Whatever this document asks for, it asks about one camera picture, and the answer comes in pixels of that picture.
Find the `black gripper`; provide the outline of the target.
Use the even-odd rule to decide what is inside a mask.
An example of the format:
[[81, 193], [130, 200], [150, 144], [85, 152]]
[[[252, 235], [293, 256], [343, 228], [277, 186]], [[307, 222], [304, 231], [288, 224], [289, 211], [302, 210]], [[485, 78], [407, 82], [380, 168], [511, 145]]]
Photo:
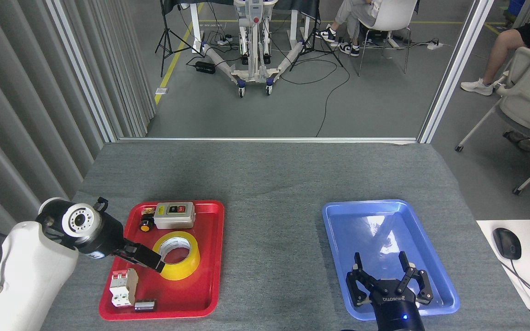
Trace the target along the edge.
[[123, 224], [110, 216], [107, 212], [101, 213], [101, 229], [93, 238], [79, 244], [79, 252], [92, 259], [101, 259], [118, 250], [118, 257], [132, 264], [150, 268], [161, 273], [165, 263], [162, 256], [141, 243], [127, 240], [123, 236]]
[[[434, 298], [428, 272], [410, 263], [405, 251], [399, 253], [399, 261], [404, 271], [402, 280], [377, 281], [364, 271], [360, 253], [356, 252], [355, 264], [346, 275], [351, 302], [355, 307], [371, 302], [379, 331], [424, 331], [416, 301], [428, 305]], [[408, 288], [410, 279], [418, 283], [416, 295]], [[369, 295], [359, 289], [357, 282], [369, 291]]]

